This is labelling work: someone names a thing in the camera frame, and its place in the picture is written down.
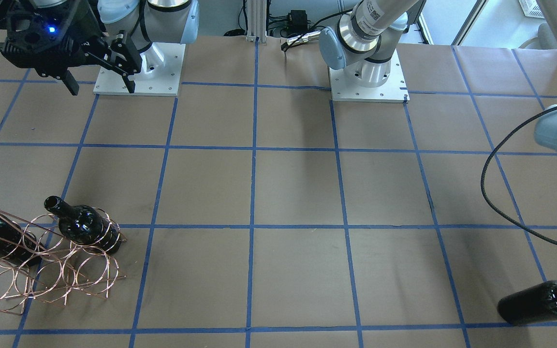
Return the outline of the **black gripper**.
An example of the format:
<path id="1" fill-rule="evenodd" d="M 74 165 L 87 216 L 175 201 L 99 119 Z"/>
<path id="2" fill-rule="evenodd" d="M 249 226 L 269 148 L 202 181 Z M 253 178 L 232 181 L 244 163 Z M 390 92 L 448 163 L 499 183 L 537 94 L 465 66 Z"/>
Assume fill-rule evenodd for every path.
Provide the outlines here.
<path id="1" fill-rule="evenodd" d="M 80 86 L 68 69 L 91 64 L 120 75 L 134 93 L 130 76 L 141 71 L 141 54 L 127 31 L 102 37 L 88 0 L 15 0 L 6 14 L 1 54 L 18 68 L 59 78 L 73 96 Z"/>

